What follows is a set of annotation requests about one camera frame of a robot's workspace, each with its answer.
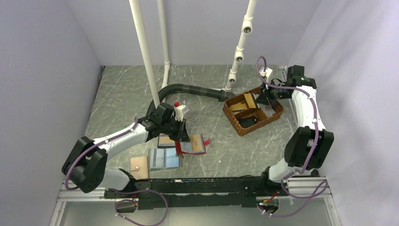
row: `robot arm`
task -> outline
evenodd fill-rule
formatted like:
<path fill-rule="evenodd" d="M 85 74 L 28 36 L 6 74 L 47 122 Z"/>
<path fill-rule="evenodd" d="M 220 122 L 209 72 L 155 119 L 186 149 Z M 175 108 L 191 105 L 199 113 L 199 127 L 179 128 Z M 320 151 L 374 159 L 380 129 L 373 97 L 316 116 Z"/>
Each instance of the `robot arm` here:
<path fill-rule="evenodd" d="M 188 107 L 184 105 L 172 107 L 161 103 L 149 117 L 143 117 L 116 133 L 94 140 L 82 137 L 73 147 L 62 172 L 67 175 L 77 162 L 70 172 L 70 180 L 85 193 L 98 186 L 134 191 L 134 177 L 123 169 L 106 168 L 107 161 L 132 146 L 158 137 L 160 133 L 169 135 L 174 141 L 190 142 L 184 119 L 187 111 Z"/>
<path fill-rule="evenodd" d="M 312 102 L 309 101 L 310 98 L 313 99 L 316 108 L 319 136 L 313 154 L 306 168 L 303 169 L 316 135 L 315 111 Z M 293 100 L 298 120 L 298 129 L 285 147 L 284 158 L 269 169 L 269 180 L 279 183 L 290 172 L 296 172 L 295 174 L 298 175 L 298 171 L 303 171 L 302 175 L 308 176 L 313 169 L 320 168 L 333 143 L 334 134 L 326 131 L 320 119 L 316 102 L 316 82 L 304 76 L 303 66 L 294 65 L 288 68 L 287 81 L 281 84 L 281 89 L 262 84 L 261 94 L 257 98 L 258 103 L 272 106 L 278 99 Z"/>

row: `white vertical pipe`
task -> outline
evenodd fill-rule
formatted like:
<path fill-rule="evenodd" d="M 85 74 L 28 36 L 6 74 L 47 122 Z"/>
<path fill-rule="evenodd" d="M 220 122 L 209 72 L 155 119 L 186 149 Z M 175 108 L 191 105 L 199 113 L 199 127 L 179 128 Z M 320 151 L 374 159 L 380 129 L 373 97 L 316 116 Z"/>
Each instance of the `white vertical pipe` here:
<path fill-rule="evenodd" d="M 158 0 L 157 3 L 158 3 L 158 15 L 160 18 L 160 26 L 161 26 L 163 56 L 164 56 L 164 63 L 165 63 L 163 82 L 162 82 L 162 88 L 163 88 L 168 85 L 170 61 L 169 61 L 169 53 L 168 53 L 168 40 L 167 40 L 167 36 L 166 36 L 166 22 L 165 22 L 165 10 L 163 7 L 163 0 Z"/>
<path fill-rule="evenodd" d="M 135 22 L 141 54 L 143 55 L 145 71 L 147 72 L 152 99 L 154 100 L 155 107 L 158 107 L 158 105 L 160 104 L 160 99 L 158 97 L 157 85 L 155 84 L 154 72 L 152 71 L 152 62 L 150 52 L 148 50 L 148 43 L 147 37 L 145 35 L 143 17 L 141 15 L 140 2 L 139 0 L 129 0 L 129 3 L 132 10 L 133 20 Z"/>
<path fill-rule="evenodd" d="M 231 66 L 229 77 L 227 79 L 227 84 L 226 84 L 226 87 L 224 88 L 227 91 L 231 90 L 231 85 L 233 83 L 235 83 L 235 81 L 236 81 L 237 67 L 238 67 L 238 63 L 239 63 L 239 61 L 237 60 L 237 57 L 241 56 L 241 61 L 244 60 L 244 55 L 242 52 L 244 50 L 245 39 L 248 35 L 248 33 L 244 32 L 244 27 L 246 25 L 250 24 L 251 32 L 252 32 L 252 18 L 254 16 L 255 5 L 256 5 L 256 0 L 249 0 L 247 13 L 244 16 L 244 21 L 243 21 L 242 27 L 241 27 L 241 35 L 239 37 L 238 46 L 236 47 L 236 51 L 234 53 L 233 65 Z"/>

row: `lavender wall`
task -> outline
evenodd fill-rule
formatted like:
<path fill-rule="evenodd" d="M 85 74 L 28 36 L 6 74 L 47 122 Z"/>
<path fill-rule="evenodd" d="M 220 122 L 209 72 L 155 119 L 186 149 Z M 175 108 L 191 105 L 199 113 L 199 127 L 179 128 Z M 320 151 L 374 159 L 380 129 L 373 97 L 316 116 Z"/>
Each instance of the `lavender wall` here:
<path fill-rule="evenodd" d="M 100 64 L 64 0 L 0 4 L 0 225 L 50 223 Z"/>
<path fill-rule="evenodd" d="M 344 226 L 399 225 L 399 3 L 323 0 L 289 65 L 316 79 L 321 169 Z"/>
<path fill-rule="evenodd" d="M 67 0 L 102 65 L 142 65 L 128 0 Z M 175 65 L 232 64 L 249 0 L 164 0 L 169 58 Z M 258 0 L 243 64 L 259 55 L 286 65 L 320 0 Z M 140 1 L 155 65 L 163 64 L 156 0 Z"/>

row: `woven basket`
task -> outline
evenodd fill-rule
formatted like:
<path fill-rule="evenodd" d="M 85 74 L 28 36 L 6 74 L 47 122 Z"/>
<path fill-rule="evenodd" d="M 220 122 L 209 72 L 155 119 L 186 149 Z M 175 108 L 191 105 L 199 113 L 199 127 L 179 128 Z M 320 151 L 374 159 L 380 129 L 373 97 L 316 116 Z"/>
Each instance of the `woven basket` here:
<path fill-rule="evenodd" d="M 260 87 L 257 87 L 255 89 L 251 89 L 250 91 L 245 92 L 245 93 L 260 94 L 260 92 L 261 92 Z M 284 111 L 284 107 L 280 104 L 280 102 L 277 101 L 276 104 L 272 107 L 273 110 L 275 111 L 275 114 L 273 114 L 271 117 L 268 117 L 263 112 L 263 110 L 260 108 L 248 108 L 248 109 L 234 115 L 233 112 L 230 110 L 230 106 L 234 105 L 234 104 L 238 104 L 244 100 L 245 100 L 244 93 L 242 93 L 238 96 L 227 99 L 223 106 L 224 114 L 227 116 L 230 123 L 232 124 L 234 129 L 237 131 L 238 135 L 240 135 L 240 136 L 248 134 L 248 133 L 254 131 L 255 129 L 259 129 L 271 122 L 276 121 L 277 119 L 280 118 L 281 114 L 283 114 L 283 111 Z M 251 116 L 255 116 L 256 118 L 258 118 L 259 122 L 253 126 L 248 127 L 248 128 L 242 128 L 238 122 L 238 119 L 247 118 L 247 117 L 251 117 Z"/>

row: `gray marble surface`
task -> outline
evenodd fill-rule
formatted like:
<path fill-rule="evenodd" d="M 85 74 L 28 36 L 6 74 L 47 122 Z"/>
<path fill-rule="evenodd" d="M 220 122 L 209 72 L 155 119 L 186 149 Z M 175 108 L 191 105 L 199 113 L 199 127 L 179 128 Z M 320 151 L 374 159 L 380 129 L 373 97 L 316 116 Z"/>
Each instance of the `gray marble surface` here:
<path fill-rule="evenodd" d="M 182 83 L 205 88 L 222 88 L 231 65 L 178 65 L 169 72 L 169 84 Z M 273 76 L 281 78 L 277 66 Z M 160 89 L 163 65 L 153 66 Z M 232 91 L 242 93 L 260 85 L 253 65 L 240 65 Z M 107 66 L 93 104 L 87 136 L 97 138 L 118 131 L 143 117 L 152 100 L 144 66 Z M 283 156 L 287 141 L 295 130 L 295 118 L 287 100 L 281 101 L 285 111 L 281 118 L 265 127 L 240 137 L 222 111 L 223 102 L 208 97 L 175 94 L 167 103 L 179 101 L 189 106 L 186 114 L 191 134 L 202 134 L 211 142 L 205 155 L 186 155 L 183 167 L 150 171 L 151 178 L 233 177 L 260 175 Z M 108 161 L 108 167 L 130 170 L 130 158 L 148 154 L 157 146 L 153 139 L 136 145 Z"/>

